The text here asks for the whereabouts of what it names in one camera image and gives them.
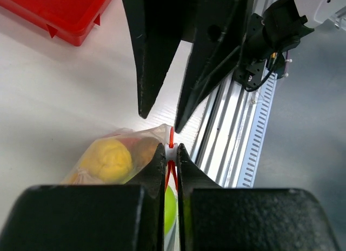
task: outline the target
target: white tabletop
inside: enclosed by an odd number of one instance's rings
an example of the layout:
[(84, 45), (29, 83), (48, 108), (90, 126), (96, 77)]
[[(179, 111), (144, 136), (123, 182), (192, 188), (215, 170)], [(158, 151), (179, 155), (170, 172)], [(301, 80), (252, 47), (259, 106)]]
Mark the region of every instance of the white tabletop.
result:
[[(117, 128), (173, 125), (191, 44), (182, 42), (148, 119), (121, 0), (81, 47), (0, 8), (0, 227), (28, 186), (58, 183), (88, 145)], [(191, 149), (204, 105), (176, 137)]]

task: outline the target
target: green object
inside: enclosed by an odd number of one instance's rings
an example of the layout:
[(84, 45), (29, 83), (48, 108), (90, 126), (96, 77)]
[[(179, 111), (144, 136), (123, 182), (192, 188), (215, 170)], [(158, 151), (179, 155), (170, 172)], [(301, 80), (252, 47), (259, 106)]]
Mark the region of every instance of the green object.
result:
[(177, 214), (177, 200), (171, 189), (167, 187), (164, 195), (164, 235), (173, 227)]

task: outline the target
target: screw hole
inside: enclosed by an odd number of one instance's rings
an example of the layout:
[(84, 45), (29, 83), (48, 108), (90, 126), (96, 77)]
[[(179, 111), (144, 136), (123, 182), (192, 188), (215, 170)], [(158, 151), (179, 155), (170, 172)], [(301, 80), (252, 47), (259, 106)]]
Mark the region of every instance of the screw hole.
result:
[(208, 27), (208, 37), (212, 42), (216, 42), (221, 35), (221, 28), (217, 25), (211, 25)]

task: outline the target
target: clear plastic bag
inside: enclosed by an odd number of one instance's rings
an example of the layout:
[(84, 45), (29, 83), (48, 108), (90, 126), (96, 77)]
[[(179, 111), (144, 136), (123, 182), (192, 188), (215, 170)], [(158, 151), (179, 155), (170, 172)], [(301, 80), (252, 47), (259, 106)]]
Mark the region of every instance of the clear plastic bag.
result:
[(159, 143), (169, 142), (169, 131), (163, 124), (138, 132), (122, 129), (97, 139), (62, 184), (126, 183), (151, 161)]

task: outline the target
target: red plastic bin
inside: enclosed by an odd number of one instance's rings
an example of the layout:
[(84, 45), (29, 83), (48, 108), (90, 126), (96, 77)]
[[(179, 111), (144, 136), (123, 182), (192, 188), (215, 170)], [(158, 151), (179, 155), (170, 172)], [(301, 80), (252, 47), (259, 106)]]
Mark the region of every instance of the red plastic bin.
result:
[(80, 46), (111, 0), (0, 0), (0, 6)]

